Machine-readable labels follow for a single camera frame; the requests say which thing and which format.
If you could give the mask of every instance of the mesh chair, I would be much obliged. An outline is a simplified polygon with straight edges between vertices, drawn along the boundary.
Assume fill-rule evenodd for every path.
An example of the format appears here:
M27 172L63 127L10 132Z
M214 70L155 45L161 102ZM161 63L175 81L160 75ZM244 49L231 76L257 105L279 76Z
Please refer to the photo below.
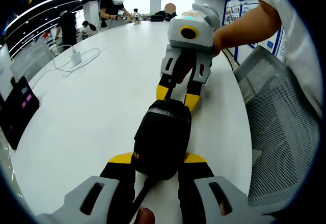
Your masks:
M249 204L261 214L280 211L310 169L319 143L319 117L292 71L263 47L255 48L235 77L253 148Z

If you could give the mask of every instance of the small robot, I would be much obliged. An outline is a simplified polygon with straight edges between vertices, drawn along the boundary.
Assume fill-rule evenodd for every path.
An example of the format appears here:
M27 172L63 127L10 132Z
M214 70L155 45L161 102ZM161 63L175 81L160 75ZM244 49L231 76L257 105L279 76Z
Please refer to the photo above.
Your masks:
M156 90L156 99L170 98L176 84L183 80L180 77L185 77L192 68L184 99L184 105L190 111L199 101L201 87L210 76L214 54L213 32L220 27L219 15L209 5L193 4L192 8L170 22L170 44L162 60L162 76Z
M133 13L133 17L134 17L134 24L141 24L142 23L140 13Z

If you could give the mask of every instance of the black shirt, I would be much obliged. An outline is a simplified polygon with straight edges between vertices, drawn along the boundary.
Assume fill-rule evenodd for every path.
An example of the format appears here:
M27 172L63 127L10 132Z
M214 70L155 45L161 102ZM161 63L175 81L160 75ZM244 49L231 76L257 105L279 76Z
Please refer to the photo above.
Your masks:
M164 10L157 12L156 14L152 15L151 20L153 19L159 19L163 21L165 18L173 19L175 16L177 16L177 13L174 12L173 14L166 13Z
M76 35L75 20L76 17L73 13L64 13L61 15L58 25L61 27L63 36Z
M123 8L123 4L115 5L112 0L103 0L100 3L100 9L105 9L106 14L117 15L118 11Z

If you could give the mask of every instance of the white table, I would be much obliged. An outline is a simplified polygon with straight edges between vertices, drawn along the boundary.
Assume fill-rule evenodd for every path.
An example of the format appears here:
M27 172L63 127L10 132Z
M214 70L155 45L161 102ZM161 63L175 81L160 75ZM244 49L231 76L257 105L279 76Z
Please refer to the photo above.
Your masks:
M168 25L144 21L90 37L75 48L84 52L109 47L70 76L52 71L36 84L33 90L40 108L17 150L11 151L17 182L35 215L54 212L66 193L88 177L99 176L110 158L133 151L133 137L155 101ZM70 60L70 55L71 50L60 54L57 65ZM46 65L31 86L52 68L52 63ZM215 175L224 176L248 195L252 151L246 108L222 53L214 58L211 69L193 114L188 152L204 157ZM177 86L173 98L183 100L186 83L187 79ZM137 174L137 193L144 179ZM181 223L177 190L175 176L159 183L145 198L143 206L154 212L156 223Z

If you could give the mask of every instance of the white cable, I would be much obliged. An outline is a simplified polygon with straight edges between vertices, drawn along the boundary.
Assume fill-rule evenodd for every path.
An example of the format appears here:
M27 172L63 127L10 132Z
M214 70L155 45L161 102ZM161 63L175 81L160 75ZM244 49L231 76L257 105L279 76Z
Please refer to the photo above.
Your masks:
M72 48L72 52L73 52L73 53L76 53L76 50L73 48L72 45L60 45L60 46L58 46L58 48L59 48L59 47L63 47L63 46L69 46L69 47L71 47L71 48ZM76 70L78 70L78 69L80 69L80 68L82 68L82 67L88 65L89 63L91 63L91 62L92 62L96 57L98 57L98 56L101 54L101 52L102 52L104 49L101 50L101 49L99 49L99 48L92 48L92 49L87 50L86 52L81 53L80 55L83 55L83 54L85 54L85 53L87 53L87 52L89 52L89 51L91 51L91 50L98 50L98 51L99 51L99 52L96 53L95 55L91 56L91 57L90 57L91 59L88 58L86 61L84 61L84 62L87 62L87 61L90 59L87 63L82 62L82 63L84 63L83 65L80 65L79 67L76 67L76 68L73 69L73 70L63 70L63 69L61 69L62 67L66 66L66 65L68 65L70 62L72 62L72 60L68 61L67 63L65 63L65 64L62 65L62 66L57 67L57 66L56 66L56 63L55 63L55 57L54 57L54 54L53 54L52 61L53 61L53 65L54 65L55 69L48 70L48 71L46 71L43 75L41 75L41 77L40 77L40 78L39 78L39 79L34 83L32 89L33 89L33 88L35 87L35 85L39 82L39 80L40 80L43 76L45 76L48 72L50 72L50 71L55 71L55 70L60 70L60 71L67 72L68 75L66 75L66 76L64 76L64 77L68 77L68 76L71 75L74 71L76 71Z
M61 70L61 71L68 72L68 73L72 73L72 72L74 72L75 70L78 70L78 69L80 69L80 68L82 68L82 67L88 65L88 64L91 63L91 62L92 62L92 61L93 61L97 56L99 56L99 55L101 54L101 49L99 49L99 48L92 48L92 49L87 50L86 52L83 52L83 53L80 54L80 55L83 55L83 54L85 54L85 53L87 53L87 52L89 52L89 51L92 51L92 50L98 50L99 52L96 53L93 57L90 57L91 60L89 60L89 62L87 62L87 60L86 60L86 61L84 61L84 62L87 62L87 63L82 62L82 63L84 63L84 64L83 64L83 65L80 65L79 67L76 67L75 69L72 69L72 70L63 70L63 69L60 69L60 67L57 67L57 66L56 66L56 63L55 63L55 59L54 59L54 58L52 59L52 60L53 60L53 65L55 66L55 68L56 68L57 70Z

